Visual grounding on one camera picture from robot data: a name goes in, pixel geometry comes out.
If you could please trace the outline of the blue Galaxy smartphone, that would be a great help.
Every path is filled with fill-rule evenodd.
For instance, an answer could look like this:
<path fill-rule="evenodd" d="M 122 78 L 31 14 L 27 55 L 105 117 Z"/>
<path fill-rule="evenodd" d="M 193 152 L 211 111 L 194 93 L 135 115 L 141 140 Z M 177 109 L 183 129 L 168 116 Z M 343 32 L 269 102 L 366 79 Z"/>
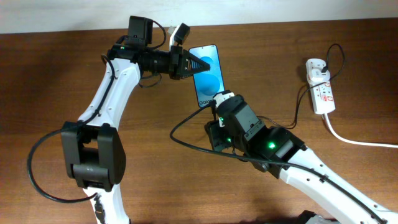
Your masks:
<path fill-rule="evenodd" d="M 193 76 L 198 106 L 202 108 L 217 93 L 225 91 L 218 48 L 216 45 L 205 45 L 191 48 L 189 52 L 210 65 L 210 70 Z"/>

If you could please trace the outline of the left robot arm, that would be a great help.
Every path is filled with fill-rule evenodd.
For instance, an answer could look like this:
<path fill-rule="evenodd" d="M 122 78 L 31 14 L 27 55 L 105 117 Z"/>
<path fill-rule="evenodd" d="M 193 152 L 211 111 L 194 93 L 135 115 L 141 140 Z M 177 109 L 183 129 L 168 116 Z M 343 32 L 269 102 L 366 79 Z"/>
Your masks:
<path fill-rule="evenodd" d="M 151 46 L 153 24 L 145 17 L 129 18 L 127 35 L 117 40 L 103 59 L 104 78 L 89 107 L 78 121 L 63 125 L 67 175 L 87 194 L 97 223 L 131 222 L 121 196 L 126 154 L 118 128 L 129 96 L 144 72 L 180 80 L 210 69 L 208 63 L 182 47 L 189 26 L 177 26 L 170 36 L 169 49 L 161 51 Z"/>

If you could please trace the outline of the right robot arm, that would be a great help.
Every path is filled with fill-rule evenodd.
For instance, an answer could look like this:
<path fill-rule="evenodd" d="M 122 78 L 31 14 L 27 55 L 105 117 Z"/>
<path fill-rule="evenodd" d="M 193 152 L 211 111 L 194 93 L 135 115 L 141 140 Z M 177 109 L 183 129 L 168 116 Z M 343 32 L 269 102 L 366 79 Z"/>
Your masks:
<path fill-rule="evenodd" d="M 340 223 L 397 223 L 396 212 L 342 179 L 289 130 L 268 128 L 241 95 L 218 93 L 211 105 L 215 120 L 205 130 L 215 152 L 243 152 L 242 160 L 303 192 Z"/>

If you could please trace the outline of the white USB charger adapter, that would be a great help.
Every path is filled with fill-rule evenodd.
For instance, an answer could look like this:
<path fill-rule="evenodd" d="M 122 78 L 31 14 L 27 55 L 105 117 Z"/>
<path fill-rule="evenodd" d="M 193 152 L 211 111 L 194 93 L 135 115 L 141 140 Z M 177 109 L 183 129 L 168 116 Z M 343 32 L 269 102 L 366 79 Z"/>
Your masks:
<path fill-rule="evenodd" d="M 314 86 L 330 79 L 330 72 L 322 73 L 320 70 L 312 70 L 307 74 L 307 81 L 310 86 Z"/>

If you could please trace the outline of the white power strip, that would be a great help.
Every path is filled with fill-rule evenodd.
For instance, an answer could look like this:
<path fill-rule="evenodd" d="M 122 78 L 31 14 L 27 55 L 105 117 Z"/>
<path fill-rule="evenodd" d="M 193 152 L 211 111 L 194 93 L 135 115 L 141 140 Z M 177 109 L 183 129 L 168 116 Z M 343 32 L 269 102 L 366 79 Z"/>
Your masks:
<path fill-rule="evenodd" d="M 329 71 L 323 71 L 323 69 L 326 67 L 326 62 L 319 58 L 308 59 L 305 66 L 307 74 L 312 70 L 320 70 L 322 73 Z M 309 85 L 309 87 L 315 114 L 328 114 L 335 110 L 335 101 L 331 90 L 330 81 L 314 86 Z"/>

